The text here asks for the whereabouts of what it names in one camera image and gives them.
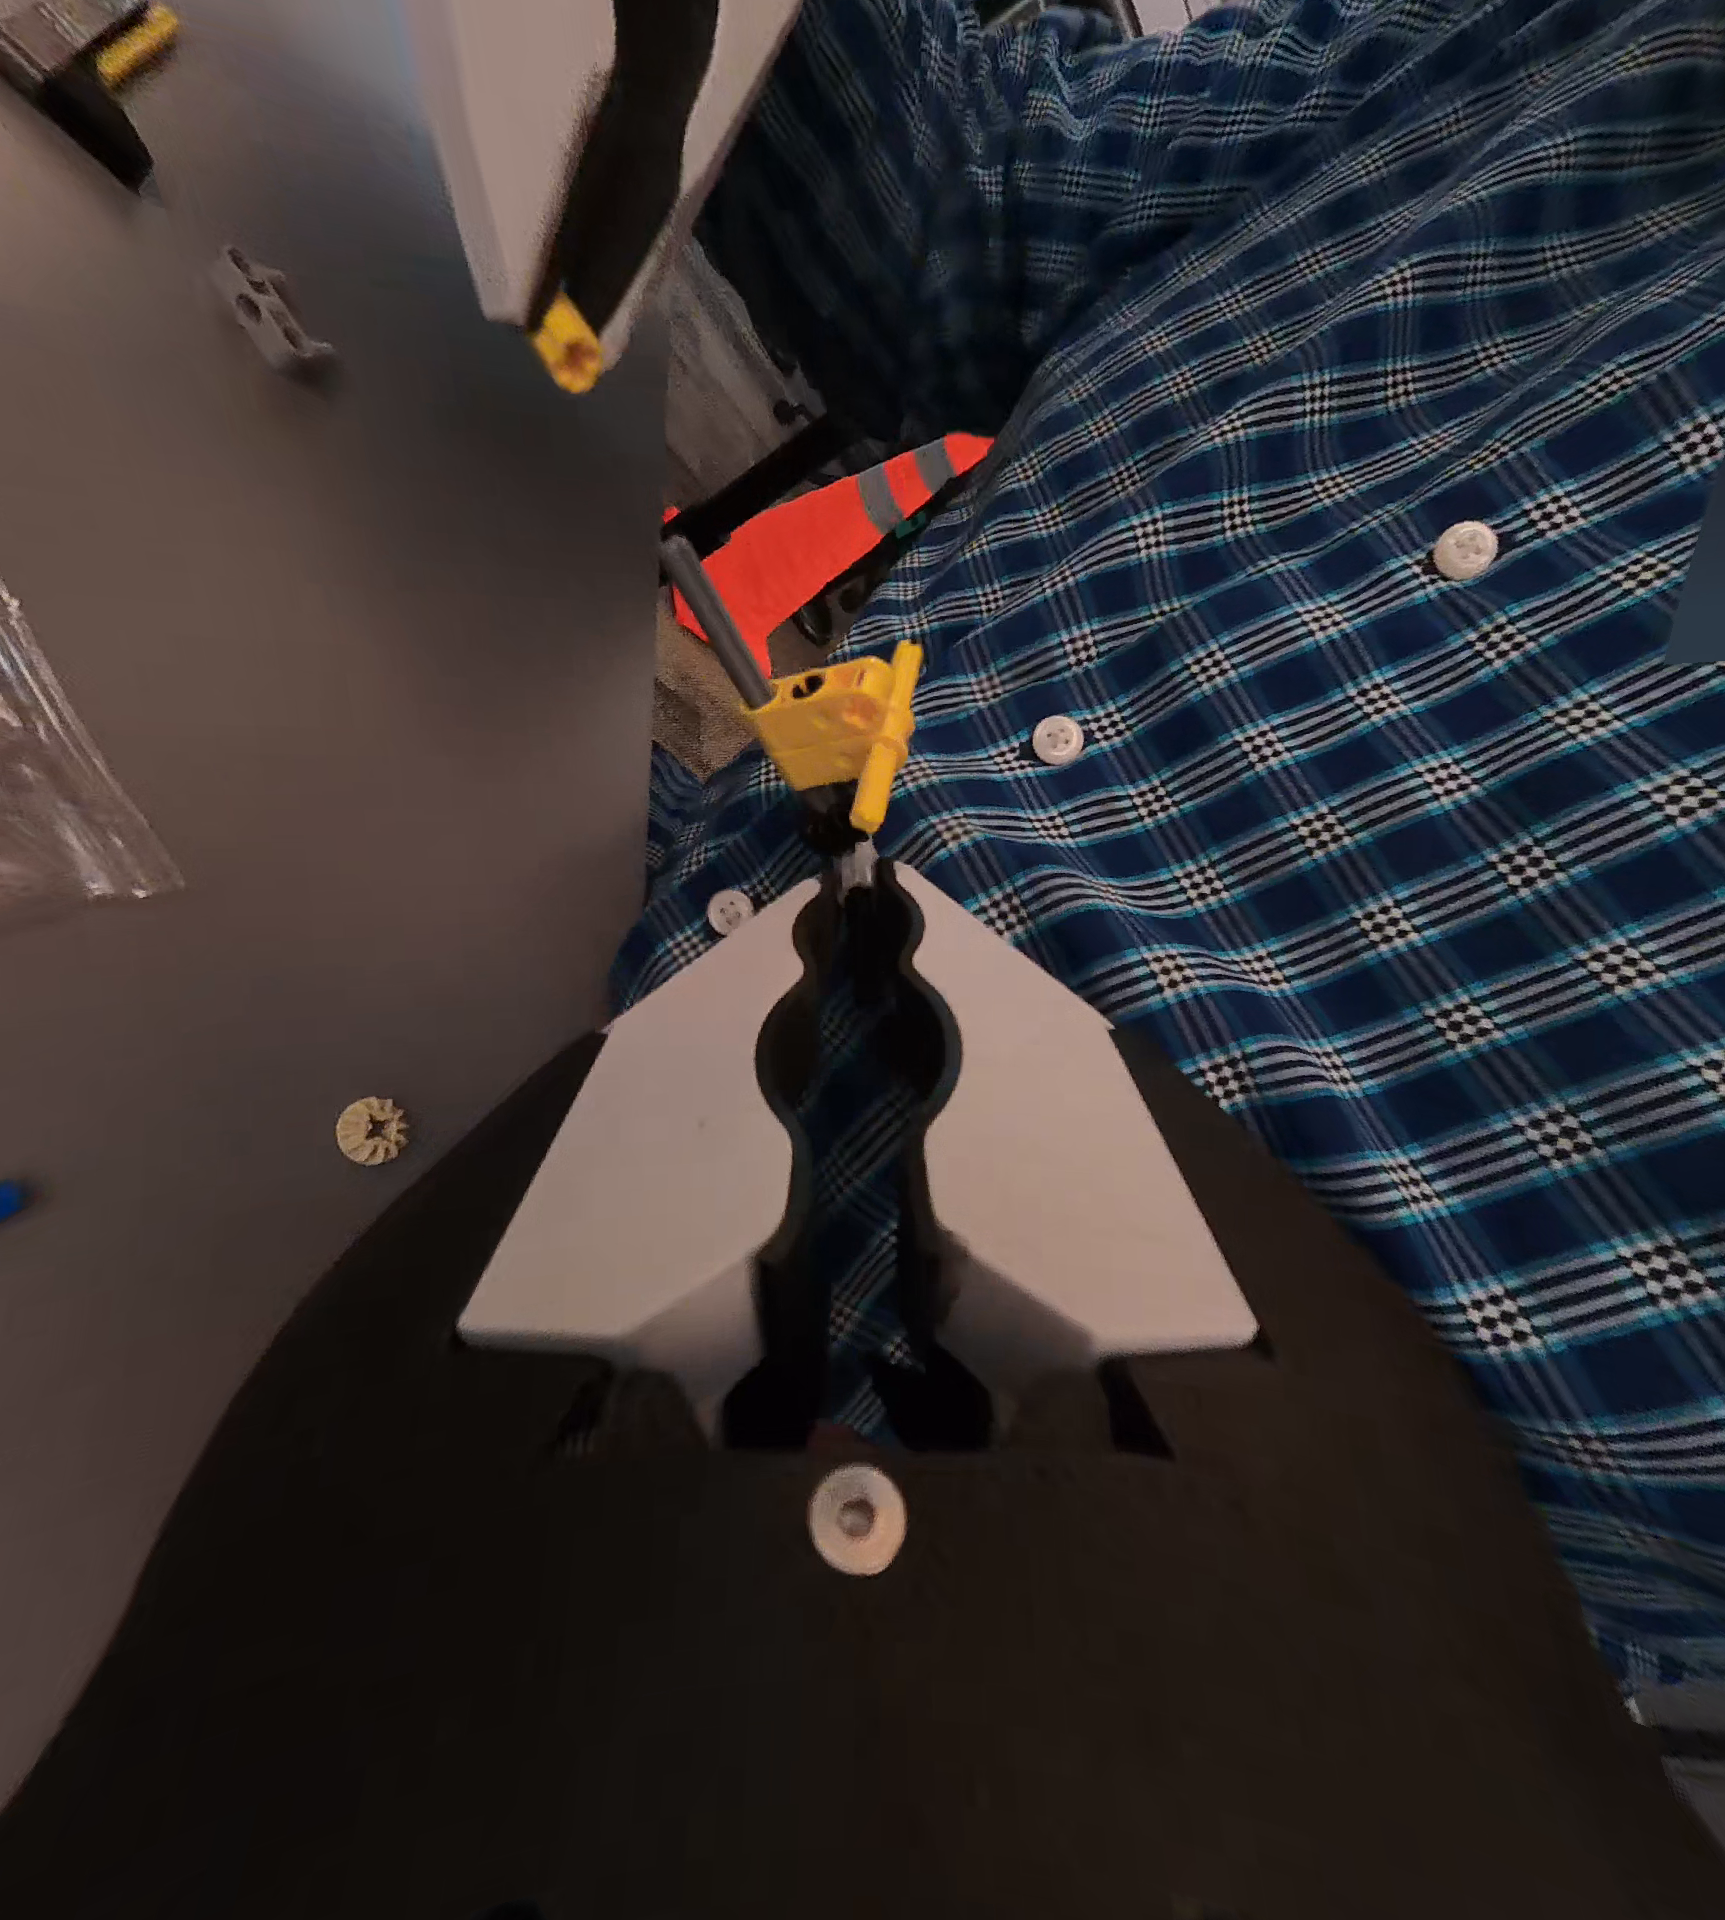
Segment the blue plaid shirt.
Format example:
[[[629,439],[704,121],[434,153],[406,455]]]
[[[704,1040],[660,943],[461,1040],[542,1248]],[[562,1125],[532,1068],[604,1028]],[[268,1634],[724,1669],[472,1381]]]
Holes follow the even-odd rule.
[[[798,9],[697,248],[985,436],[881,857],[1240,1111],[1511,1429],[1625,1694],[1725,1680],[1725,9]]]

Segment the yellow lego steering assembly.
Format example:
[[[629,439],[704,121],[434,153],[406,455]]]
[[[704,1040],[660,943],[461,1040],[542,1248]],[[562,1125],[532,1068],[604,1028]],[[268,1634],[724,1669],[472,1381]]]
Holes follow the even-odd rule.
[[[832,858],[833,895],[874,892],[877,828],[912,744],[912,691],[924,650],[832,660],[772,681],[682,536],[660,536],[660,576],[697,617],[739,718],[798,799],[798,839]]]

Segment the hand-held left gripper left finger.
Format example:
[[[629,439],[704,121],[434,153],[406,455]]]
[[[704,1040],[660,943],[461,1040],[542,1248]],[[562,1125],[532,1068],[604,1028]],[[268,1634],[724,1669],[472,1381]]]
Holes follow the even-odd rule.
[[[796,1185],[755,1028],[798,984],[813,895],[796,884],[599,1028],[456,1319],[468,1350],[660,1374],[721,1437],[721,1402],[764,1356],[754,1276]]]

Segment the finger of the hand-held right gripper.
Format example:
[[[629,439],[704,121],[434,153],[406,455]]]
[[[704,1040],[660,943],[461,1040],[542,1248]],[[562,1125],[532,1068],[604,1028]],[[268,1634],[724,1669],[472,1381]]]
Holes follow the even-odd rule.
[[[621,9],[612,107],[621,153],[590,271],[590,328],[627,357],[660,271],[682,252],[739,124],[798,19],[798,0],[646,0]]]
[[[542,328],[634,328],[671,209],[671,9],[434,0],[415,73],[472,302]]]

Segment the orange safety vest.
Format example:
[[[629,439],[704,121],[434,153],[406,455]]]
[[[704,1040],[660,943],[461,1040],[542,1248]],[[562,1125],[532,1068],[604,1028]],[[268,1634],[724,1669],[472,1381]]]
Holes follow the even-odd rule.
[[[704,575],[755,670],[777,674],[772,637],[813,605],[852,586],[874,599],[874,586],[899,563],[899,550],[985,454],[985,436],[924,439],[874,471],[764,504],[714,551],[704,551]]]

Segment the small yellow lego connector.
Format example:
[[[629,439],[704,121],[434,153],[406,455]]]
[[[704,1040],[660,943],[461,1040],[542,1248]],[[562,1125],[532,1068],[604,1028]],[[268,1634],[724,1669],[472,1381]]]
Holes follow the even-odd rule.
[[[542,357],[544,382],[562,399],[590,399],[599,387],[599,375],[604,375],[599,329],[585,322],[585,309],[562,287],[531,328],[531,349]]]

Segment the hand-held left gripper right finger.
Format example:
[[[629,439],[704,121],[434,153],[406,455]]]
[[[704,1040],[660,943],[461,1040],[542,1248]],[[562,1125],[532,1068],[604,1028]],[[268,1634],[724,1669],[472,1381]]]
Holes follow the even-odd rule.
[[[1259,1322],[1158,1140],[1118,1028],[881,858],[899,1140],[898,1311],[939,1444],[991,1444],[1026,1391],[1129,1359],[1241,1356]]]

